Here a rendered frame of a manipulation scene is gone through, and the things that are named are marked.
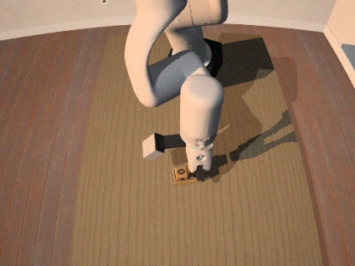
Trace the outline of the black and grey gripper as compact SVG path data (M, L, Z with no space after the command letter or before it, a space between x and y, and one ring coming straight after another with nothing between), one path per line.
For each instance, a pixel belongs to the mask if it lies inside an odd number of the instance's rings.
M213 159L213 141L207 145L207 150L205 151L201 151L199 146L193 146L187 143L184 139L183 141L186 143L189 176L197 177L197 181L202 181L203 169L205 171L210 171L211 169Z

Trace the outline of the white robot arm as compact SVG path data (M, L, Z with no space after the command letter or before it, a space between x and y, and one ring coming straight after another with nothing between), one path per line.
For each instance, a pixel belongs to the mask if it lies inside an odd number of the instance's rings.
M186 147L183 139L205 151L217 135L224 88L207 70L211 48L202 27L194 26L224 23L228 0L136 0L136 6L125 61L137 98L147 107L157 107L181 95L182 137L152 134L142 142L143 158L152 161L165 149ZM174 48L172 56L148 65L152 46L163 31Z

